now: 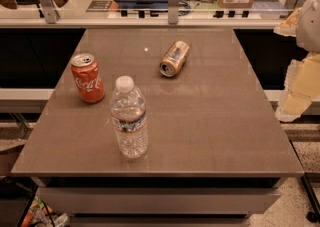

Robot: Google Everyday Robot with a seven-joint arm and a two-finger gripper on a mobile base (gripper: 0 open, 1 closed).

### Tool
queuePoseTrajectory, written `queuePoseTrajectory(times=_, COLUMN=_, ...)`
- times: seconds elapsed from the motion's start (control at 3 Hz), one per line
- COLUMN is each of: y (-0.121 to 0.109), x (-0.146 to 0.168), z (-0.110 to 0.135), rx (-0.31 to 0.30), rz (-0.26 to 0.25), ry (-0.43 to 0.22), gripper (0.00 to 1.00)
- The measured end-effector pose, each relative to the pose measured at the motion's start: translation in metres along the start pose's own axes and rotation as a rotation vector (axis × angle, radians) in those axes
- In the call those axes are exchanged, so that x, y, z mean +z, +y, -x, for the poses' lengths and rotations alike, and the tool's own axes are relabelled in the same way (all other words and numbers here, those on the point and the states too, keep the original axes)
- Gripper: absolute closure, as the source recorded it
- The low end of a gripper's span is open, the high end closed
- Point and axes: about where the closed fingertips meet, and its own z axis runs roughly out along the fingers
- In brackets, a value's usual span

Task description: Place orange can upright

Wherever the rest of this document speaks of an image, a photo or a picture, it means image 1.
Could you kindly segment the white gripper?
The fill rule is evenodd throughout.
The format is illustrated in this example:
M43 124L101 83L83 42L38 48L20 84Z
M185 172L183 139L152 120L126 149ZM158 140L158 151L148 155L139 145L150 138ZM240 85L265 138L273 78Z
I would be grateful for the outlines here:
M282 122L299 118L320 95L320 0L306 0L302 8L292 12L273 32L281 36L296 36L297 45L309 51L302 61L292 60L276 109Z

